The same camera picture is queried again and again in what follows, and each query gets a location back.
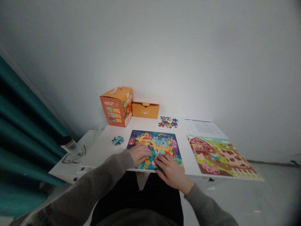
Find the orange box lid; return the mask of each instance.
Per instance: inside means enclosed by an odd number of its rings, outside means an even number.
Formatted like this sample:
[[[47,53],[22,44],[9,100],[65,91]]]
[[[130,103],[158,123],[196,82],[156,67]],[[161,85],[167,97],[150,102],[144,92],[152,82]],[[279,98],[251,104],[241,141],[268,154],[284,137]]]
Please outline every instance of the orange box lid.
[[[147,103],[147,102],[140,102],[140,101],[133,101],[133,104],[134,103],[142,104],[145,107],[148,107],[149,105],[159,105],[159,104],[155,104],[155,103]]]
[[[103,97],[112,97],[112,98],[116,98],[116,99],[121,99],[130,91],[132,91],[131,88],[119,86],[119,87],[111,89],[110,91],[102,94],[101,97],[103,96]]]

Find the gray sweater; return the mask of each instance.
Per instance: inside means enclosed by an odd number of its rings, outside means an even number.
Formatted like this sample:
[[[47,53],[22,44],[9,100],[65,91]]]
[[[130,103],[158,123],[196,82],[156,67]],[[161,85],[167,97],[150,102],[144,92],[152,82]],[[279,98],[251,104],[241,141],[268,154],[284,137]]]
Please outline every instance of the gray sweater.
[[[49,206],[35,213],[29,225],[83,225],[96,202],[105,196],[134,162],[127,150],[110,156],[101,166],[86,173],[68,191]],[[195,184],[185,199],[193,207],[201,226],[238,225],[235,219],[205,195]],[[176,225],[152,210],[124,209],[103,221],[102,225]]]

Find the teal curtain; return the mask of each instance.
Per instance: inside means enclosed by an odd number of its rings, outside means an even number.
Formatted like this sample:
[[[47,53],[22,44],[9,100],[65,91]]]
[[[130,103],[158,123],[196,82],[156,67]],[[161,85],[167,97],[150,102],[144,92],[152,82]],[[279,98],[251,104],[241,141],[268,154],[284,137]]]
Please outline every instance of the teal curtain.
[[[72,135],[1,57],[0,86],[0,215],[19,218],[47,199],[40,182],[64,184],[48,172]]]

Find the puzzle piece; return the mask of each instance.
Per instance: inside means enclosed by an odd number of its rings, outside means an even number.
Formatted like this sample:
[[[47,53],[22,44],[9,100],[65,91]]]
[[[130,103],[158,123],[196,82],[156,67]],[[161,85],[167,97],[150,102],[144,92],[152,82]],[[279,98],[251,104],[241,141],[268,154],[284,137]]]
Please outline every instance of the puzzle piece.
[[[123,137],[118,136],[118,137],[114,137],[114,139],[112,140],[112,143],[114,145],[120,145],[123,142]]]
[[[172,127],[175,127],[177,128],[178,127],[178,121],[177,119],[175,118],[172,118],[172,117],[165,117],[165,116],[161,116],[161,121],[159,123],[159,126],[160,127],[166,127],[166,128],[172,128]]]

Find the black pants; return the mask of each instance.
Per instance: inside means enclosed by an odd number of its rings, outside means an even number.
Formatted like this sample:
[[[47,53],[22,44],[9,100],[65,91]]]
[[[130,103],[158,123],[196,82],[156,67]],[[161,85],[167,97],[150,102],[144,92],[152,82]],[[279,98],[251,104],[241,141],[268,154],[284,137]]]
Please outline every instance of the black pants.
[[[136,172],[127,171],[94,209],[91,226],[109,215],[127,208],[150,209],[183,225],[180,192],[171,188],[156,173],[151,173],[143,191],[139,191]]]

